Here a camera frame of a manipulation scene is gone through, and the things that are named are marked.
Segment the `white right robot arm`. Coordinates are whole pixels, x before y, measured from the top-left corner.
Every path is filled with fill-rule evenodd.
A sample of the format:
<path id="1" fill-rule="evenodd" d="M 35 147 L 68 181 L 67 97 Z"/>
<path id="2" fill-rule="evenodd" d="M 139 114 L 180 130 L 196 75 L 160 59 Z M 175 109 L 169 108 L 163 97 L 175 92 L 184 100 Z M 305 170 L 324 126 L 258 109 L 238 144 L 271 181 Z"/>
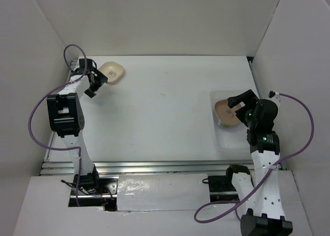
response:
<path id="1" fill-rule="evenodd" d="M 255 176 L 242 165 L 230 165 L 225 186 L 236 190 L 242 202 L 242 235 L 290 235 L 293 224 L 286 220 L 278 182 L 279 137 L 273 131 L 279 98 L 259 99 L 252 90 L 228 98 L 228 106 L 248 128 Z"/>

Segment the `cream plate back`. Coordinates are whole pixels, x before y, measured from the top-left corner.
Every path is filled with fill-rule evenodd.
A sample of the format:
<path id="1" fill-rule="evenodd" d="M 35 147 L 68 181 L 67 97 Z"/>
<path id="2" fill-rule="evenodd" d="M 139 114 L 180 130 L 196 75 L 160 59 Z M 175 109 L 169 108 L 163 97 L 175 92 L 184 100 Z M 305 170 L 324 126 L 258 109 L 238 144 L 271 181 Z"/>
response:
<path id="1" fill-rule="evenodd" d="M 109 85 L 116 84 L 124 75 L 123 66 L 113 61 L 105 62 L 98 70 L 108 78 Z"/>

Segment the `brown plate back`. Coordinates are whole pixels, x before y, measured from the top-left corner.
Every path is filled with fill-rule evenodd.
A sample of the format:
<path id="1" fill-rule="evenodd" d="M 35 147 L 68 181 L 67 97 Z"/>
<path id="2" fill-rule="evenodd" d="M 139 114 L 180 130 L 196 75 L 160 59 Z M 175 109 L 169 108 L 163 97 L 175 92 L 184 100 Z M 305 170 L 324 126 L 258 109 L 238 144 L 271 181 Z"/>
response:
<path id="1" fill-rule="evenodd" d="M 241 121 L 236 116 L 236 111 L 242 108 L 241 104 L 230 108 L 226 99 L 219 100 L 213 107 L 213 117 L 215 122 L 220 127 L 230 128 L 241 124 Z"/>

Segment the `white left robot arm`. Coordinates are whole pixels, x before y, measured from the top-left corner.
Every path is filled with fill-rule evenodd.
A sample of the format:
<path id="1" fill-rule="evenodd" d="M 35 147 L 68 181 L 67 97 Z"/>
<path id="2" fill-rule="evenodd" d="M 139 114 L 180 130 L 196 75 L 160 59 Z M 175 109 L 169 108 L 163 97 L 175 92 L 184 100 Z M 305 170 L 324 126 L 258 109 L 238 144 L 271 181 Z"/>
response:
<path id="1" fill-rule="evenodd" d="M 82 95 L 95 97 L 96 91 L 107 80 L 97 69 L 94 60 L 81 58 L 78 60 L 78 67 L 71 74 L 71 84 L 46 99 L 51 130 L 69 149 L 74 165 L 74 179 L 68 185 L 85 194 L 98 193 L 102 182 L 84 142 L 82 131 L 85 127 L 85 117 L 80 99 Z"/>

